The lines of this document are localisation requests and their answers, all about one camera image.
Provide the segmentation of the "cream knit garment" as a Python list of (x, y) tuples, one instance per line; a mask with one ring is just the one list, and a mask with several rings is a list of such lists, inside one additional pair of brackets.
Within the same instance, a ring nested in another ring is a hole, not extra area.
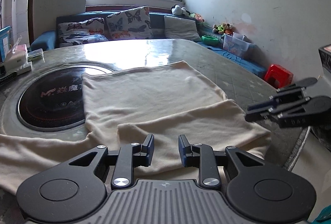
[(28, 138), (15, 128), (1, 135), (1, 188), (15, 193), (27, 178), (98, 145), (116, 150), (155, 137), (149, 167), (139, 178), (197, 179), (184, 168), (178, 136), (217, 151), (236, 146), (264, 158), (270, 131), (248, 123), (245, 113), (225, 92), (186, 62), (138, 67), (104, 75), (83, 75), (85, 125), (88, 134)]

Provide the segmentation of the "red plastic stool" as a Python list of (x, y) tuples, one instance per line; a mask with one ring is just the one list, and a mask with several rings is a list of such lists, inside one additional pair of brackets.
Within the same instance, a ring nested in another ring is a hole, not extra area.
[(276, 89), (290, 85), (292, 79), (293, 73), (277, 64), (272, 64), (264, 76), (264, 81)]

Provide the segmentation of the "blue sofa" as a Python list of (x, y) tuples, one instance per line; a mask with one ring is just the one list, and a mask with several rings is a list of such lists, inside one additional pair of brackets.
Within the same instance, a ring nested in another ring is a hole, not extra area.
[(255, 45), (236, 33), (217, 34), (192, 17), (178, 17), (167, 13), (150, 12), (147, 6), (122, 12), (87, 12), (57, 17), (55, 29), (42, 33), (29, 51), (53, 50), (87, 43), (146, 40), (185, 39), (239, 64), (247, 71), (263, 78), (266, 69), (250, 59)]

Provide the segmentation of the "clear plastic storage box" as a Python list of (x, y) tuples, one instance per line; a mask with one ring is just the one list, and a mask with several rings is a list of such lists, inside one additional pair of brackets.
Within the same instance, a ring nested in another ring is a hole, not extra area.
[(242, 59), (249, 59), (255, 48), (256, 45), (253, 43), (224, 34), (223, 50), (226, 50)]

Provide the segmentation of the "green brown plush toy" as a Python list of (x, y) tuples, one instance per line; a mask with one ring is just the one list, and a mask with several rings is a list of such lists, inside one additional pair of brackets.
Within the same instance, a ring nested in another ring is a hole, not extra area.
[(213, 29), (212, 29), (213, 33), (217, 33), (219, 35), (233, 35), (233, 25), (229, 24), (229, 23), (222, 23), (220, 25), (213, 25)]

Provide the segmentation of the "green plastic basin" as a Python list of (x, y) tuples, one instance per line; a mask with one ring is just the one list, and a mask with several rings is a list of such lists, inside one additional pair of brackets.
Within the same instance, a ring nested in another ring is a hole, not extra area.
[(219, 39), (213, 36), (202, 36), (201, 40), (208, 46), (218, 47), (220, 44)]

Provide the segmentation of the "round black induction cooktop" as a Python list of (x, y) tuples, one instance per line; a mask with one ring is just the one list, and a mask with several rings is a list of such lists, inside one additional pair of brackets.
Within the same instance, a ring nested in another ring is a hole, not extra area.
[(83, 124), (83, 74), (101, 75), (112, 71), (97, 65), (74, 64), (45, 72), (18, 99), (19, 121), (32, 130), (44, 132)]

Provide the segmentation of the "plain beige cushion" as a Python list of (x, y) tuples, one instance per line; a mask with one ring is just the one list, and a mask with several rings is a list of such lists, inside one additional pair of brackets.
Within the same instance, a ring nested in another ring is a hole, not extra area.
[(164, 16), (164, 35), (168, 39), (200, 42), (196, 22), (191, 19)]

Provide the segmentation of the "butterfly pillow lying flat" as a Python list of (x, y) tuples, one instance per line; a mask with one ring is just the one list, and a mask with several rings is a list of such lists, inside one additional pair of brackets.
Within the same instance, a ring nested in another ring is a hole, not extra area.
[(59, 23), (58, 46), (76, 46), (87, 43), (107, 42), (104, 35), (105, 23), (103, 18), (91, 18), (81, 22)]

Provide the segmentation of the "butterfly pillow upright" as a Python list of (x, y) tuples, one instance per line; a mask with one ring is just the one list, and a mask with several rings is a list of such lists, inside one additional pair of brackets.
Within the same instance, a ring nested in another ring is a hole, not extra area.
[(148, 6), (108, 15), (106, 23), (113, 40), (145, 40), (153, 37)]

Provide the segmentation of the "white plush toy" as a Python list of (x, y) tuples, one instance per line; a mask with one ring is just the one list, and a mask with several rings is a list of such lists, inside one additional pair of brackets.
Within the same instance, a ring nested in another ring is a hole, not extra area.
[(185, 7), (180, 7), (179, 5), (174, 5), (171, 8), (172, 14), (178, 17), (189, 17), (191, 13), (186, 10)]

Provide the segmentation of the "teal round tray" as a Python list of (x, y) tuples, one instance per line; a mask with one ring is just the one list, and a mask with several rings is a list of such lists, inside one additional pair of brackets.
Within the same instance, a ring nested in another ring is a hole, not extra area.
[(15, 77), (17, 77), (17, 71), (8, 71), (6, 73), (1, 73), (1, 78), (0, 78), (0, 87), (3, 85), (9, 83), (10, 81), (14, 80)]

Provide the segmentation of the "white box stack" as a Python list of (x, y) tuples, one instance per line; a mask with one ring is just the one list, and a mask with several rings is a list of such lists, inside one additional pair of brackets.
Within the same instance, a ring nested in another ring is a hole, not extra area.
[(5, 61), (1, 63), (1, 77), (8, 75), (22, 75), (32, 71), (32, 62), (28, 62), (27, 53), (15, 53), (7, 55)]

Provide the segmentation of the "clear plastic bag pink contents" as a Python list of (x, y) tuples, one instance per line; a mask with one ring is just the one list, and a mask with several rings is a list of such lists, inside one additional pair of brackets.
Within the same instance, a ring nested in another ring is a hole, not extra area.
[(25, 43), (21, 43), (22, 36), (20, 36), (15, 44), (12, 46), (11, 50), (6, 55), (6, 60), (10, 58), (19, 58), (23, 57), (26, 58), (28, 55), (28, 49)]

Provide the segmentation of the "blue white storage cabinet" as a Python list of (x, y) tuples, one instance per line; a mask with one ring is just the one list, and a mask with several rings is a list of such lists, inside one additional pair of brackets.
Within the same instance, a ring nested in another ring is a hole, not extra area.
[(0, 30), (0, 60), (4, 62), (12, 46), (12, 27), (9, 25)]

